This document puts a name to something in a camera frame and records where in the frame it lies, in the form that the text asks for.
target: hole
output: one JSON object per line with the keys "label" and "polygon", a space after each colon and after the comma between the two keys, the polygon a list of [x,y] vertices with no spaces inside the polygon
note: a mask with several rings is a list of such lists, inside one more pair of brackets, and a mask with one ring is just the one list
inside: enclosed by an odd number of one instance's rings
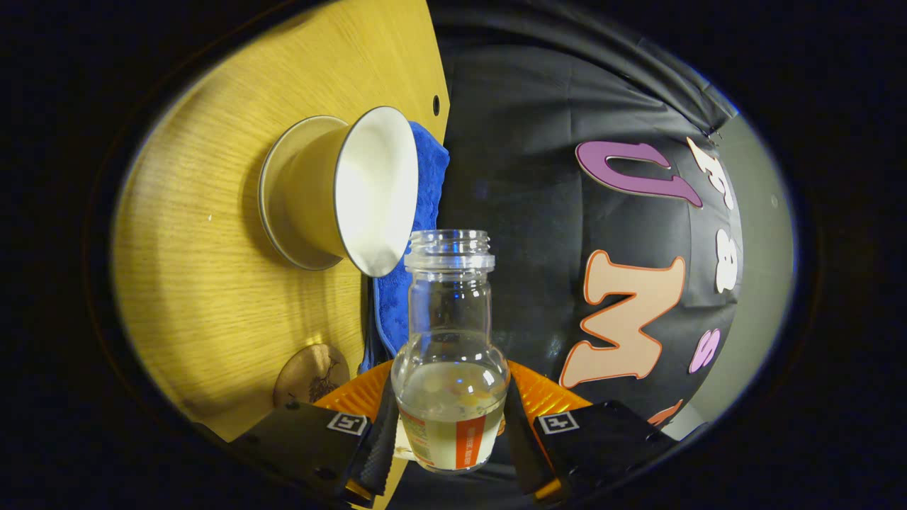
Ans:
{"label": "hole", "polygon": [[330,468],[323,466],[315,468],[315,475],[322,480],[333,480],[334,478],[337,478],[335,472],[331,471]]}

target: clear glass jar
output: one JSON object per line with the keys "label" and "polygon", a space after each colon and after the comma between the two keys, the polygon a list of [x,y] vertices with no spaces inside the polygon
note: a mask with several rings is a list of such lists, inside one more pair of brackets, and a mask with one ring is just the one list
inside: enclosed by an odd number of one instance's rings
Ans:
{"label": "clear glass jar", "polygon": [[491,343],[494,256],[481,230],[419,230],[410,241],[409,341],[391,382],[419,465],[461,474],[488,461],[510,382]]}

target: orange label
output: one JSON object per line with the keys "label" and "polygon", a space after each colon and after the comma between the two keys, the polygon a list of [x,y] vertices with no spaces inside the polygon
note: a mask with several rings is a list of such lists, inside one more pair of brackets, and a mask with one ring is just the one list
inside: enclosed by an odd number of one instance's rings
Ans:
{"label": "orange label", "polygon": [[477,417],[456,423],[456,468],[465,469],[475,465],[482,444],[485,417]]}

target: blue towel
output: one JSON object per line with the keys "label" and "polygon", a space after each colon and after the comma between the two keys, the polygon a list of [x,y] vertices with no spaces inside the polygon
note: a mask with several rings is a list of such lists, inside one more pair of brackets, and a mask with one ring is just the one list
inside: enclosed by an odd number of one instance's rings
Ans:
{"label": "blue towel", "polygon": [[[413,230],[431,230],[437,224],[444,171],[447,170],[451,157],[447,149],[424,127],[417,123],[409,124],[413,128],[415,150],[419,159],[419,196],[415,203]],[[360,374],[381,360],[396,356],[408,340],[409,308],[406,294],[412,280],[413,275],[406,272],[403,259],[400,259],[389,274],[371,282],[375,305],[369,310],[369,322],[372,324],[369,324],[368,331],[372,334],[368,335],[371,338],[366,338],[366,354],[359,367]],[[380,339],[380,345],[375,341],[374,333]]]}

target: wooden surface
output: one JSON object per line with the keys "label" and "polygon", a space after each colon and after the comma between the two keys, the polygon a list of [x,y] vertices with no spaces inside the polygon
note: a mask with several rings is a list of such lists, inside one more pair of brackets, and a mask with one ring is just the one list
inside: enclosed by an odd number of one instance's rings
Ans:
{"label": "wooden surface", "polygon": [[342,0],[263,34],[163,114],[124,183],[112,270],[128,335],[167,397],[225,440],[269,412],[301,348],[329,343],[351,372],[362,360],[361,273],[348,260],[321,272],[284,262],[256,193],[290,125],[318,114],[351,123],[382,104],[444,140],[449,103],[424,0]]}

